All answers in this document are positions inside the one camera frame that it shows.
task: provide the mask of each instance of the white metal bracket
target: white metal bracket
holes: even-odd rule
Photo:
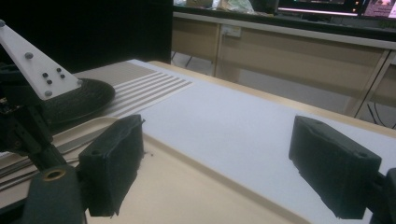
[[[78,80],[1,20],[0,44],[41,100],[51,99],[81,86],[82,80]]]

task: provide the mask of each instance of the monitor screen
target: monitor screen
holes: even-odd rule
[[[363,17],[396,20],[395,0],[368,0]]]
[[[359,16],[364,0],[279,0],[279,12]]]

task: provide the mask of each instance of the bolt hole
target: bolt hole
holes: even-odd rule
[[[61,178],[66,174],[65,170],[53,170],[51,172],[48,172],[44,175],[44,180],[45,181],[52,181]]]

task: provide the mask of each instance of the white foam sheet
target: white foam sheet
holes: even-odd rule
[[[140,112],[144,132],[312,223],[369,223],[334,216],[289,160],[296,115],[326,122],[383,158],[380,172],[396,167],[396,139],[279,105],[155,65],[194,85]]]

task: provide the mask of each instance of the desk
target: desk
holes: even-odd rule
[[[265,85],[268,77],[328,91],[315,105],[355,118],[396,56],[396,32],[381,29],[188,7],[175,7],[173,24],[173,50],[212,61],[215,77],[263,91],[271,89]],[[240,28],[241,35],[226,35],[223,25]],[[258,74],[253,80],[251,72]],[[394,107],[393,90],[382,85],[375,100]],[[289,91],[281,94],[304,100]],[[333,93],[340,97],[336,103],[321,103]]]
[[[144,134],[311,223],[368,223],[368,212],[363,221],[334,217],[299,176],[288,159],[293,120],[328,123],[381,156],[383,174],[396,167],[396,132],[164,63],[129,63],[192,83],[138,111]]]

